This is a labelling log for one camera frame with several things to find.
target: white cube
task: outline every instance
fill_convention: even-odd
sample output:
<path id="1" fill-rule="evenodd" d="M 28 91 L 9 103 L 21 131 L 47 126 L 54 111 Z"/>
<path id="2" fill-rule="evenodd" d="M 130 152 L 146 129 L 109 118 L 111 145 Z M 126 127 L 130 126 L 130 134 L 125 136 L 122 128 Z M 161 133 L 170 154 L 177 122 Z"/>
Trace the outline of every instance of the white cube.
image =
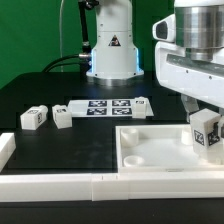
<path id="1" fill-rule="evenodd" d="M 147 105 L 147 98 L 145 97 L 135 98 L 134 104 L 132 106 L 132 117 L 145 119 L 146 105 Z"/>
<path id="2" fill-rule="evenodd" d="M 52 107 L 54 122 L 58 129 L 72 127 L 72 113 L 65 105 Z"/>
<path id="3" fill-rule="evenodd" d="M 190 116 L 194 152 L 209 162 L 224 159 L 223 142 L 216 136 L 214 125 L 221 115 L 209 109 L 201 110 Z"/>
<path id="4" fill-rule="evenodd" d="M 36 130 L 47 120 L 48 109 L 46 106 L 31 107 L 20 116 L 22 129 Z"/>

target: green wall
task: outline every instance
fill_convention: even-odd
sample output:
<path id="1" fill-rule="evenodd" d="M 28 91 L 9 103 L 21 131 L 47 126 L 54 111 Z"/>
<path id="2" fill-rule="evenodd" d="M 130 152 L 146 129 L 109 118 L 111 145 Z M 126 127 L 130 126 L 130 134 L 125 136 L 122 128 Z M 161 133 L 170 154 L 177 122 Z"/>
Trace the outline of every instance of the green wall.
<path id="1" fill-rule="evenodd" d="M 173 13 L 174 0 L 133 0 L 134 42 L 140 49 L 141 66 L 154 70 L 154 46 L 151 27 Z M 65 0 L 63 53 L 81 50 L 78 0 Z M 59 12 L 61 0 L 0 0 L 0 88 L 16 76 L 39 72 L 60 57 Z M 90 41 L 96 42 L 94 11 L 87 12 Z M 78 67 L 66 68 L 78 71 Z"/>

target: black table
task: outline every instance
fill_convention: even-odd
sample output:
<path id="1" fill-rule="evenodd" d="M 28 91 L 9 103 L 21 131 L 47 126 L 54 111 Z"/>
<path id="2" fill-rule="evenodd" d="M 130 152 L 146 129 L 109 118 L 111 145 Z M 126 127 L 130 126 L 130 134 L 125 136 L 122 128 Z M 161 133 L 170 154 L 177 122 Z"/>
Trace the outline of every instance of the black table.
<path id="1" fill-rule="evenodd" d="M 58 130 L 51 108 L 71 99 L 148 97 L 154 117 L 76 118 Z M 0 134 L 15 132 L 17 148 L 1 175 L 117 172 L 115 126 L 182 124 L 180 95 L 160 87 L 155 75 L 127 87 L 88 84 L 78 73 L 28 73 L 0 90 Z M 20 115 L 46 105 L 48 120 L 37 131 L 21 130 Z M 1 203 L 1 223 L 224 223 L 223 199 L 129 200 L 107 202 Z"/>

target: yellow warning triangle sticker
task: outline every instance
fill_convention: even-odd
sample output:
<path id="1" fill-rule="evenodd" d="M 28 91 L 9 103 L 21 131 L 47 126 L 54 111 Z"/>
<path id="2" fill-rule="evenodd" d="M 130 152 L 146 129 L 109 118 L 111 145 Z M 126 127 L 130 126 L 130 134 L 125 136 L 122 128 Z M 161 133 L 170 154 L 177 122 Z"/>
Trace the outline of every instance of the yellow warning triangle sticker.
<path id="1" fill-rule="evenodd" d="M 111 42 L 109 43 L 109 46 L 110 47 L 120 47 L 121 46 L 116 35 L 113 36 Z"/>

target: white tray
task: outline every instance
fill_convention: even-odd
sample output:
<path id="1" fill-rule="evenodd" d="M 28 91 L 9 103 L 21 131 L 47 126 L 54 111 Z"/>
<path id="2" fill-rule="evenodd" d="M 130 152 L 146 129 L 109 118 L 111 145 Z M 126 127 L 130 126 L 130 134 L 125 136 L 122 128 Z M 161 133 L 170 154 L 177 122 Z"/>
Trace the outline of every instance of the white tray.
<path id="1" fill-rule="evenodd" d="M 224 170 L 223 165 L 210 164 L 200 159 L 192 145 L 182 143 L 182 130 L 187 127 L 190 128 L 189 125 L 116 127 L 119 172 Z M 128 138 L 122 132 L 132 133 L 128 139 L 132 145 L 124 145 L 127 142 L 122 144 L 122 138 Z M 133 143 L 133 132 L 138 133 L 138 140 L 135 140 L 138 143 Z"/>

